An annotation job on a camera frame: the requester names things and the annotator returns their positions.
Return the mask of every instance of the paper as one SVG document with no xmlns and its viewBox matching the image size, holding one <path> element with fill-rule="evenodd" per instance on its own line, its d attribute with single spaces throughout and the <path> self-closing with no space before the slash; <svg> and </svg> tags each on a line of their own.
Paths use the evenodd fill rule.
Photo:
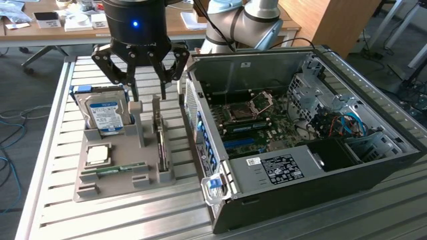
<svg viewBox="0 0 427 240">
<path fill-rule="evenodd" d="M 29 27 L 29 24 L 26 22 L 19 24 L 6 24 L 5 27 L 6 29 L 21 29 Z"/>
<path fill-rule="evenodd" d="M 206 23 L 197 23 L 191 12 L 179 13 L 181 20 L 183 21 L 185 28 L 189 30 L 206 29 Z"/>
</svg>

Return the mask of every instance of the white label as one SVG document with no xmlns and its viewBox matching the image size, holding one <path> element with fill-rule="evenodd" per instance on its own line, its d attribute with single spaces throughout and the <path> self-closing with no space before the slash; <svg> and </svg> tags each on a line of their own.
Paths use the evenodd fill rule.
<svg viewBox="0 0 427 240">
<path fill-rule="evenodd" d="M 260 164 L 261 163 L 261 159 L 258 157 L 254 157 L 254 158 L 249 158 L 245 160 L 246 161 L 246 165 L 252 166 L 252 165 L 256 165 L 256 164 Z"/>
<path fill-rule="evenodd" d="M 106 25 L 105 21 L 94 21 L 94 22 L 91 22 L 91 26 L 93 26 L 94 29 L 107 28 L 107 25 Z"/>
<path fill-rule="evenodd" d="M 122 128 L 121 116 L 115 102 L 91 103 L 89 105 L 97 129 L 102 132 L 114 132 Z"/>
<path fill-rule="evenodd" d="M 250 63 L 249 62 L 242 62 L 240 64 L 240 68 L 249 68 L 250 67 Z"/>
<path fill-rule="evenodd" d="M 26 22 L 19 24 L 6 24 L 5 27 L 6 29 L 19 29 L 19 28 L 29 27 L 29 24 Z"/>
<path fill-rule="evenodd" d="M 58 28 L 61 26 L 59 20 L 37 20 L 38 27 L 41 29 Z"/>
</svg>

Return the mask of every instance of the aluminum table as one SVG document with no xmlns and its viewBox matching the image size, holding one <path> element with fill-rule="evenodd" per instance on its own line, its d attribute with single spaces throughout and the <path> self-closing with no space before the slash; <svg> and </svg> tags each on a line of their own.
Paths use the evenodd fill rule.
<svg viewBox="0 0 427 240">
<path fill-rule="evenodd" d="M 386 97 L 333 53 L 328 55 L 381 104 Z M 177 89 L 183 87 L 179 82 L 166 89 L 166 100 L 159 104 L 167 125 L 166 136 L 171 145 L 175 184 L 98 200 L 73 202 L 83 121 L 78 108 L 67 96 L 67 89 L 70 85 L 106 86 L 109 81 L 90 57 L 66 59 L 18 223 L 17 240 L 425 238 L 425 157 L 409 168 L 393 173 L 369 191 L 213 235 L 178 107 Z M 125 68 L 118 58 L 113 58 L 113 61 L 118 63 L 119 68 Z M 165 58 L 163 64 L 166 66 L 171 64 L 171 56 Z M 146 118 L 151 114 L 150 96 L 159 94 L 153 69 L 138 68 L 135 80 L 145 110 L 141 117 Z M 400 111 L 397 105 L 381 106 L 392 117 L 405 124 L 406 129 L 421 132 L 417 138 L 427 144 L 425 129 L 412 121 L 404 111 Z"/>
</svg>

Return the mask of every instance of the sticker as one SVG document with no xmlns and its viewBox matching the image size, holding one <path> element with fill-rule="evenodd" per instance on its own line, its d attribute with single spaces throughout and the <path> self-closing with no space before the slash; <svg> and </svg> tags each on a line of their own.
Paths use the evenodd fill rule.
<svg viewBox="0 0 427 240">
<path fill-rule="evenodd" d="M 260 162 L 273 185 L 304 177 L 290 154 L 264 159 Z"/>
<path fill-rule="evenodd" d="M 248 166 L 252 166 L 252 165 L 256 165 L 256 164 L 260 164 L 261 163 L 261 159 L 258 157 L 254 157 L 254 158 L 249 158 L 245 160 L 246 161 L 246 165 Z"/>
<path fill-rule="evenodd" d="M 19 29 L 19 28 L 29 27 L 29 24 L 26 22 L 19 24 L 6 24 L 5 27 L 6 29 Z"/>
<path fill-rule="evenodd" d="M 115 102 L 91 103 L 89 105 L 97 129 L 102 132 L 114 132 L 122 128 L 121 116 L 115 113 Z"/>
<path fill-rule="evenodd" d="M 249 62 L 242 62 L 240 64 L 240 68 L 249 68 L 250 67 L 250 63 Z"/>
</svg>

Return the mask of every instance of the chair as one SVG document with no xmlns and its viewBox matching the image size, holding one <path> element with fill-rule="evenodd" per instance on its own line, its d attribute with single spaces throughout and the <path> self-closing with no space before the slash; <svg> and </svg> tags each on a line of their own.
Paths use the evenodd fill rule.
<svg viewBox="0 0 427 240">
<path fill-rule="evenodd" d="M 21 64 L 22 71 L 25 74 L 33 74 L 34 70 L 30 67 L 26 67 L 33 61 L 35 61 L 43 54 L 46 54 L 50 50 L 57 50 L 59 54 L 65 57 L 67 56 L 66 52 L 61 48 L 61 46 L 43 46 L 31 56 L 26 59 L 26 61 Z"/>
</svg>

